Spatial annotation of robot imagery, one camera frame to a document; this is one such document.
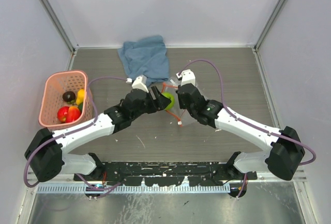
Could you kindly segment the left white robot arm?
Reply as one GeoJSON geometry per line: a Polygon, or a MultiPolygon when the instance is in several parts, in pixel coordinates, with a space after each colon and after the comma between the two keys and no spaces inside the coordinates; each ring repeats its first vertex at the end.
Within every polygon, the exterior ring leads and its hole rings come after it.
{"type": "Polygon", "coordinates": [[[57,131],[38,130],[24,153],[27,160],[24,180],[27,180],[28,169],[32,169],[39,183],[59,174],[83,174],[92,181],[101,179],[104,168],[95,154],[75,155],[71,151],[122,131],[141,115],[162,111],[170,103],[171,99],[155,86],[151,91],[132,89],[119,104],[89,121],[57,131]]]}

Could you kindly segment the green apple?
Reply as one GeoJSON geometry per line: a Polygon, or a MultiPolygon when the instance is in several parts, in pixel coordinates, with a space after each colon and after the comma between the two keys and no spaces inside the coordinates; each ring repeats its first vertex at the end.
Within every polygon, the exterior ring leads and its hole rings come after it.
{"type": "Polygon", "coordinates": [[[173,108],[173,106],[175,104],[175,98],[174,98],[173,94],[171,94],[169,92],[163,92],[162,95],[167,97],[171,101],[164,110],[167,111],[167,110],[170,110],[171,108],[173,108]]]}

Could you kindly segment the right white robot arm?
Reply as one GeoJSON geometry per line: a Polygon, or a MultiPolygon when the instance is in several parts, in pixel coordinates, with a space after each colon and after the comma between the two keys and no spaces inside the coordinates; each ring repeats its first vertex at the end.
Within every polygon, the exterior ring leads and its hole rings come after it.
{"type": "Polygon", "coordinates": [[[305,150],[295,129],[283,130],[266,126],[240,114],[230,114],[222,103],[206,100],[193,84],[180,86],[176,91],[181,109],[202,125],[225,130],[260,148],[259,152],[235,152],[227,163],[227,174],[237,180],[245,173],[268,170],[274,176],[290,181],[305,150]]]}

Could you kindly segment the clear orange zip bag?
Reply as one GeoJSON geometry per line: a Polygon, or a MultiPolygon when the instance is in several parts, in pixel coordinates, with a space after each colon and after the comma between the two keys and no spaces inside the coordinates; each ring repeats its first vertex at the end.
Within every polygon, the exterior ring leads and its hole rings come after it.
{"type": "Polygon", "coordinates": [[[175,77],[171,77],[170,79],[162,83],[161,93],[169,92],[173,94],[175,98],[175,104],[173,108],[167,110],[166,112],[176,119],[179,127],[184,127],[195,123],[196,120],[193,117],[191,117],[191,115],[186,109],[181,109],[179,107],[179,100],[176,94],[176,91],[178,90],[178,86],[179,86],[179,80],[175,77]]]}

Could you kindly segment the red yellow mango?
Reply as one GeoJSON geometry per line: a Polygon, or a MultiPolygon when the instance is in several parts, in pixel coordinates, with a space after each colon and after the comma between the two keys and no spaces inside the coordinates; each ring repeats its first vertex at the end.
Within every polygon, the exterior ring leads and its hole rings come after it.
{"type": "Polygon", "coordinates": [[[68,109],[67,115],[66,115],[66,123],[71,123],[76,121],[81,115],[81,111],[76,106],[71,106],[68,109]]]}

